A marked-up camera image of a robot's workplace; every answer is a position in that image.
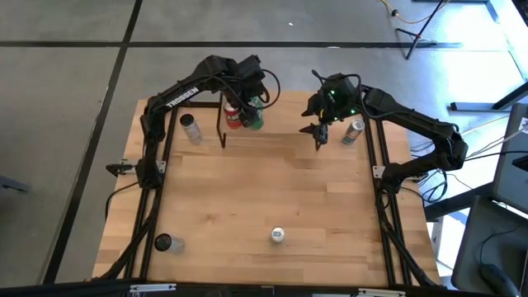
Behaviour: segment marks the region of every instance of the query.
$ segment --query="concrete floor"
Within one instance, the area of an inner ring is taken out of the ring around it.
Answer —
[[[435,6],[408,0],[392,4],[409,19],[423,17]],[[4,0],[0,40],[118,41],[133,6],[134,0]],[[376,0],[151,0],[142,6],[132,40],[407,42],[407,36],[394,34],[398,26],[419,30],[391,19]],[[129,49],[57,281],[91,275],[105,199],[115,185],[104,167],[123,153],[137,100],[185,77],[208,54],[234,59],[258,54],[286,90],[315,91],[318,81],[312,68],[323,75],[359,73],[365,84],[418,111],[456,122],[462,130],[501,116],[456,115],[446,109],[457,100],[496,101],[523,83],[506,38],[485,5],[449,4],[425,35],[464,46],[419,49],[409,61],[400,49]],[[0,191],[1,287],[40,281],[117,52],[0,47],[0,174],[32,186],[29,194]],[[199,99],[215,97],[204,94]],[[504,120],[494,128],[497,132],[472,134],[470,147],[494,140],[505,125]],[[422,141],[415,134],[409,139],[412,144]],[[485,183],[469,172],[484,167],[492,176],[496,160],[489,162],[457,175],[472,186]],[[450,195],[465,190],[450,182]]]

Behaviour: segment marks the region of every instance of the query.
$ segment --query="wooden table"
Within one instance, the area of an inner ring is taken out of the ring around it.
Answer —
[[[215,130],[216,109],[180,109],[179,116],[191,113],[197,119],[204,140],[199,146],[190,144],[177,125],[156,234],[184,238],[186,250],[173,255],[153,249],[149,280],[387,285],[365,133],[346,146],[341,137],[350,121],[335,123],[329,127],[328,144],[316,152],[311,135],[298,132],[316,120],[300,116],[310,95],[284,93],[264,111],[259,131],[224,125],[225,149]],[[140,158],[144,103],[137,105],[125,158]],[[391,123],[384,127],[391,161],[409,160],[405,130]],[[373,131],[381,164],[375,126]],[[115,188],[135,179],[119,177]],[[129,243],[140,192],[134,187],[113,198],[94,276],[105,272]],[[410,253],[439,282],[422,202],[401,191],[398,203]],[[270,240],[276,226],[286,231],[279,245]],[[135,276],[142,255],[141,247]],[[394,247],[393,258],[401,282]]]

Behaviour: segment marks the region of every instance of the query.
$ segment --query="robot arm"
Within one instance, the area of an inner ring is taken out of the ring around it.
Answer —
[[[187,78],[156,96],[150,97],[140,117],[144,133],[144,155],[136,165],[139,186],[153,189],[161,186],[161,174],[156,164],[158,145],[165,137],[165,115],[177,106],[183,106],[203,91],[222,92],[228,103],[239,110],[239,118],[247,127],[258,120],[257,109],[249,106],[252,97],[268,91],[262,84],[266,70],[260,59],[251,55],[237,63],[233,59],[211,55],[201,61]]]
[[[435,145],[433,152],[403,164],[390,163],[379,173],[382,188],[390,194],[398,193],[405,178],[437,168],[446,171],[462,168],[468,145],[462,140],[456,125],[402,106],[380,89],[361,86],[361,80],[355,87],[347,78],[349,76],[357,77],[340,73],[329,78],[319,77],[323,85],[309,98],[308,108],[302,114],[317,115],[318,125],[311,124],[301,132],[310,133],[316,141],[325,144],[328,141],[327,125],[360,112],[366,118],[388,120],[429,138]]]

